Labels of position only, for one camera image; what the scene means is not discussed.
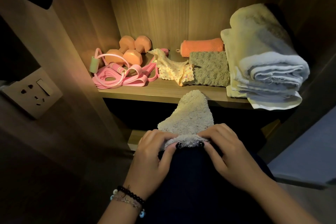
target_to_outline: wall socket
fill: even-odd
[[[2,86],[0,90],[36,119],[63,95],[42,68],[37,69],[21,81]]]

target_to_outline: orange rolled towel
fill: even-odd
[[[190,56],[190,52],[222,52],[223,41],[220,38],[199,41],[184,40],[180,51],[181,56],[185,58]]]

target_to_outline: hands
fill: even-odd
[[[165,140],[177,136],[157,129],[147,131],[135,151],[124,187],[146,200],[167,176],[176,143],[166,148],[161,160],[158,158],[160,147]]]
[[[198,133],[199,136],[211,138],[223,152],[223,157],[208,142],[204,149],[209,154],[216,170],[231,184],[251,193],[260,187],[260,182],[268,176],[260,169],[237,135],[226,124],[216,124]]]

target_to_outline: bracelet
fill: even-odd
[[[143,200],[141,197],[138,197],[134,193],[132,193],[130,190],[126,189],[123,186],[118,186],[117,187],[118,191],[124,192],[126,195],[130,196],[134,200],[138,201],[142,206],[145,204],[145,200]]]
[[[113,200],[113,199],[115,199],[116,201],[120,201],[120,202],[125,202],[125,203],[127,203],[127,204],[130,204],[130,205],[132,205],[135,209],[142,209],[141,210],[141,212],[140,212],[140,214],[139,214],[139,217],[140,218],[143,218],[145,215],[146,215],[146,213],[145,213],[145,209],[143,209],[142,208],[142,205],[140,204],[140,202],[139,201],[137,201],[135,198],[133,198],[133,197],[131,197],[130,195],[128,195],[128,194],[126,194],[125,192],[123,192],[124,193],[124,195],[122,196],[122,195],[120,195],[120,194],[118,194],[118,192],[123,192],[123,191],[121,191],[121,190],[117,190],[117,189],[115,189],[114,191],[113,191],[113,195],[110,197],[110,200]],[[125,196],[129,196],[129,197],[131,197],[131,199],[132,200],[129,200],[129,199],[127,199],[127,198],[125,198]]]

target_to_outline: green foam grip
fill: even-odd
[[[89,71],[91,73],[97,73],[98,72],[98,66],[99,66],[99,59],[96,59],[95,57],[91,57],[91,63],[90,63]]]

